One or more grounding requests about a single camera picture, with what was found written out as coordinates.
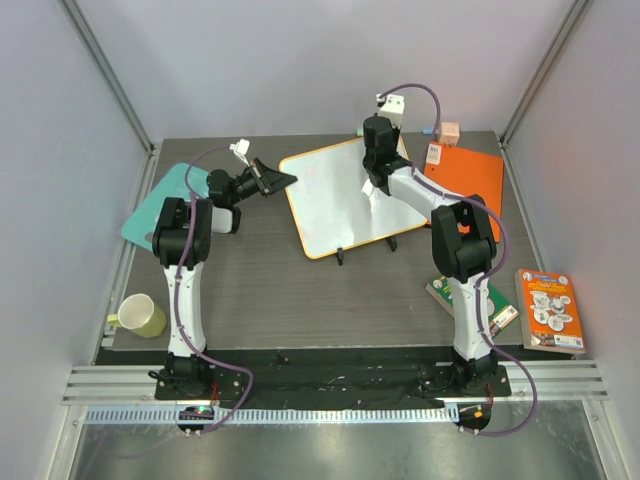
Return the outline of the yellow framed whiteboard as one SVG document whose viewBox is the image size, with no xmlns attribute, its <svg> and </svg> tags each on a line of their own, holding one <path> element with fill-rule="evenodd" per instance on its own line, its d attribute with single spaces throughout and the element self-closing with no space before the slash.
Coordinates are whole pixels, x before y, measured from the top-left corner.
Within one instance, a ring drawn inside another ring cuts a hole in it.
<svg viewBox="0 0 640 480">
<path fill-rule="evenodd" d="M 313 260 L 417 229 L 426 218 L 375 188 L 358 137 L 283 159 L 297 181 L 286 195 L 305 255 Z"/>
</svg>

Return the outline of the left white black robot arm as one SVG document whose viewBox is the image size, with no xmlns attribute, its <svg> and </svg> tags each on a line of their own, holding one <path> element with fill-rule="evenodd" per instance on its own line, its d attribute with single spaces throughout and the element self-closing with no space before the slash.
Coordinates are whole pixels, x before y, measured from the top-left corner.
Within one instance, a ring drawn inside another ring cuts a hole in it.
<svg viewBox="0 0 640 480">
<path fill-rule="evenodd" d="M 152 252 L 163 268 L 171 300 L 170 340 L 163 368 L 149 373 L 156 381 L 157 399 L 200 399 L 214 387 L 201 308 L 201 278 L 212 235 L 239 230 L 239 202 L 257 194 L 271 196 L 297 181 L 254 158 L 236 176 L 223 169 L 210 171 L 204 196 L 164 200 Z"/>
</svg>

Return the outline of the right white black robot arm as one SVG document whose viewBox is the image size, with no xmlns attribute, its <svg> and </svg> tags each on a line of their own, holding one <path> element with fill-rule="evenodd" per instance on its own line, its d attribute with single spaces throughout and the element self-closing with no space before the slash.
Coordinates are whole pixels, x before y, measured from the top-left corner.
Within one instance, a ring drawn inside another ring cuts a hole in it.
<svg viewBox="0 0 640 480">
<path fill-rule="evenodd" d="M 372 185 L 409 205 L 431 225 L 432 258 L 451 288 L 454 313 L 452 384 L 472 395 L 497 372 L 489 331 L 488 274 L 497 248 L 477 195 L 463 197 L 429 180 L 397 152 L 399 130 L 378 114 L 363 122 L 363 167 Z"/>
</svg>

